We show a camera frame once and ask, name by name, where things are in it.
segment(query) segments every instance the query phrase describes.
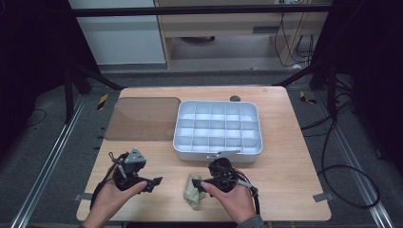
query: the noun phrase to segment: aluminum rail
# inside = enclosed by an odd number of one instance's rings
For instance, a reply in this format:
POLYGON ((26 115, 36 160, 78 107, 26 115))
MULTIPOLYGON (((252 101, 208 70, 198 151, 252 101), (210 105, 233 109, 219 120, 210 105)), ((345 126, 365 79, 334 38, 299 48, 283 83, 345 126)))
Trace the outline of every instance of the aluminum rail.
POLYGON ((49 14, 66 14, 75 17, 146 16, 182 14, 226 14, 226 13, 272 13, 272 12, 323 12, 343 7, 333 4, 295 5, 241 5, 241 6, 197 6, 197 7, 156 7, 156 8, 115 8, 115 9, 70 9, 51 10, 49 14))
POLYGON ((77 104, 75 106, 75 113, 71 118, 69 123, 66 123, 63 127, 59 138, 57 139, 55 145, 53 146, 47 161, 44 164, 44 167, 41 170, 36 182, 33 184, 24 204, 22 205, 21 209, 18 211, 17 215, 15 216, 14 220, 11 223, 11 228, 24 228, 27 226, 30 216, 33 213, 33 210, 36 207, 39 199, 42 196, 42 193, 47 186, 48 180, 53 172, 54 167, 56 166, 57 161, 60 158, 60 155, 65 148, 67 143, 68 137, 70 136, 74 125, 77 123, 78 117, 83 110, 83 104, 86 99, 86 95, 80 95, 77 99, 77 104))

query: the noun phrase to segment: black cable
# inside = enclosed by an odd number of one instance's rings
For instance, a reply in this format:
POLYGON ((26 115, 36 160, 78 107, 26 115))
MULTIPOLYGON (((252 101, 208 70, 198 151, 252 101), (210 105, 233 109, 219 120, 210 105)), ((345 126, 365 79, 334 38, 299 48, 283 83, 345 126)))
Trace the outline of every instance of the black cable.
POLYGON ((40 108, 35 108, 33 109, 34 111, 42 111, 44 113, 44 116, 42 117, 41 120, 39 120, 36 123, 30 124, 30 125, 26 125, 25 127, 32 127, 32 126, 36 126, 37 124, 40 124, 46 117, 47 117, 47 112, 44 109, 40 109, 40 108))
POLYGON ((379 203, 379 201, 380 201, 380 192, 379 192, 378 187, 377 187, 376 184, 374 183, 374 180, 373 180, 373 179, 371 179, 367 174, 365 174, 365 173, 362 172, 361 170, 359 170, 359 169, 357 169, 357 168, 354 168, 354 167, 352 167, 352 166, 349 166, 349 165, 337 164, 337 165, 331 165, 331 166, 325 168, 325 164, 324 164, 325 151, 326 151, 327 143, 328 143, 328 141, 329 141, 330 134, 331 134, 332 130, 335 128, 335 126, 336 126, 336 121, 332 121, 331 126, 330 126, 330 128, 329 128, 329 130, 328 130, 328 133, 327 133, 327 135, 326 135, 326 139, 325 139, 325 142, 324 142, 324 145, 323 145, 323 149, 322 149, 322 157, 321 157, 321 160, 320 160, 320 161, 321 161, 321 168, 322 168, 322 169, 321 169, 319 172, 317 172, 317 174, 318 174, 318 175, 321 174, 321 175, 323 176, 323 179, 325 180, 325 182, 326 182, 326 184, 328 185, 328 187, 330 188, 330 190, 331 190, 336 196, 338 196, 341 200, 343 200, 344 202, 346 202, 346 203, 348 203, 348 204, 350 204, 350 205, 352 205, 352 206, 354 206, 354 207, 361 208, 361 209, 369 209, 369 208, 372 208, 372 207, 376 206, 376 205, 379 203), (376 199, 375 199, 375 201, 372 202, 372 203, 369 204, 369 205, 367 205, 367 204, 366 204, 366 205, 362 205, 362 204, 354 203, 354 202, 352 202, 352 201, 350 201, 350 200, 347 200, 347 199, 345 199, 344 197, 342 197, 342 196, 332 187, 332 185, 329 183, 329 180, 327 179, 327 176, 326 176, 326 171, 328 171, 328 170, 330 170, 330 169, 333 169, 333 168, 349 168, 349 169, 353 169, 354 171, 356 171, 356 172, 358 172, 359 174, 363 175, 366 179, 368 179, 368 180, 370 181, 371 185, 373 186, 373 188, 374 188, 374 190, 375 190, 375 192, 376 192, 376 199))
POLYGON ((260 215, 260 203, 259 203, 259 194, 258 194, 258 188, 254 187, 251 183, 251 181, 249 181, 249 179, 240 171, 236 170, 235 171, 238 174, 238 178, 241 181, 245 181, 248 182, 249 184, 251 184, 252 187, 249 187, 249 190, 252 193, 252 198, 254 200, 255 203, 255 210, 256 210, 256 214, 260 215))
POLYGON ((301 64, 301 63, 303 63, 303 61, 295 60, 294 57, 293 57, 293 55, 291 54, 291 49, 290 49, 290 46, 289 46, 289 44, 288 44, 287 37, 286 37, 286 35, 285 35, 285 30, 284 30, 283 21, 284 21, 284 12, 281 14, 281 20, 280 20, 280 22, 279 22, 278 31, 277 31, 276 36, 275 36, 275 50, 276 50, 276 52, 277 52, 277 54, 278 54, 278 59, 279 59, 279 62, 281 63, 281 65, 282 65, 283 67, 291 67, 291 66, 293 66, 293 65, 295 65, 295 64, 301 64), (282 32, 283 32, 283 34, 284 34, 284 40, 285 40, 285 43, 286 43, 286 45, 287 45, 288 54, 289 54, 289 55, 291 56, 291 58, 295 61, 295 63, 293 63, 293 64, 291 64, 291 65, 285 65, 285 64, 281 61, 281 58, 279 58, 279 52, 278 52, 276 43, 277 43, 277 37, 278 37, 278 33, 279 33, 280 28, 282 28, 282 32))
MULTIPOLYGON (((341 106, 336 110, 337 114, 341 114, 339 111, 340 111, 343 107, 348 106, 348 105, 351 105, 351 104, 352 104, 351 102, 347 102, 347 103, 341 105, 341 106)), ((306 129, 309 129, 309 128, 313 128, 313 127, 315 127, 315 126, 319 126, 319 125, 325 123, 327 120, 329 120, 329 119, 331 119, 331 118, 332 118, 332 116, 327 116, 327 117, 325 117, 325 118, 322 119, 322 120, 313 122, 313 123, 311 123, 311 124, 309 124, 309 125, 306 125, 306 126, 303 126, 303 127, 301 128, 301 130, 306 130, 306 129)))

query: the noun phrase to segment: wooden table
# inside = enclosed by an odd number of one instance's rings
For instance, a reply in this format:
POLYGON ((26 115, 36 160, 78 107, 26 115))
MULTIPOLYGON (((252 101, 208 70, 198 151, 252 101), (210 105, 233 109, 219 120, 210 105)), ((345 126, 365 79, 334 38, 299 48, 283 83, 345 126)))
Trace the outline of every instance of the wooden table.
MULTIPOLYGON (((254 103, 259 110, 263 150, 253 163, 235 163, 259 189, 261 216, 264 220, 327 220, 331 212, 327 201, 315 202, 313 195, 322 193, 316 170, 302 137, 296 114, 283 87, 216 86, 216 87, 142 87, 122 90, 123 97, 178 97, 186 100, 229 101, 238 95, 254 103)), ((108 152, 118 156, 137 147, 147 158, 140 176, 163 177, 152 193, 130 199, 111 219, 120 221, 230 221, 219 202, 208 195, 193 210, 182 197, 189 173, 211 178, 208 161, 181 161, 172 141, 128 142, 104 140, 86 186, 92 193, 112 164, 108 152)), ((89 200, 82 200, 77 212, 84 220, 89 200)))

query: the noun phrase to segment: white cabinet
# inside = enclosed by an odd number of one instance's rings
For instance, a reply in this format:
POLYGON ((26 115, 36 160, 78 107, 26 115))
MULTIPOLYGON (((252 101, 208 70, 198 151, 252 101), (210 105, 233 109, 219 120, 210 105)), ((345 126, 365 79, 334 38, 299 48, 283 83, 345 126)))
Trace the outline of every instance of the white cabinet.
MULTIPOLYGON (((73 9, 154 7, 152 0, 69 0, 73 9)), ((163 64, 156 16, 77 18, 100 69, 105 66, 163 64)))

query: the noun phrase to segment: finger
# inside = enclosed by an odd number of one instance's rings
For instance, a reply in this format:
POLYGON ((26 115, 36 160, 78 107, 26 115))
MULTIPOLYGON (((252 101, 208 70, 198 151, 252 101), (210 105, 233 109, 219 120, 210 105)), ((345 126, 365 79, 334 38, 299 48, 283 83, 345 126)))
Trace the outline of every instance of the finger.
POLYGON ((132 187, 130 187, 129 189, 125 190, 125 194, 129 198, 131 198, 131 197, 141 193, 146 186, 147 186, 146 181, 138 182, 138 183, 134 184, 132 187))
POLYGON ((217 200, 220 200, 222 191, 218 189, 216 186, 213 184, 210 184, 208 182, 201 182, 201 186, 204 188, 205 191, 207 191, 211 196, 217 198, 217 200))

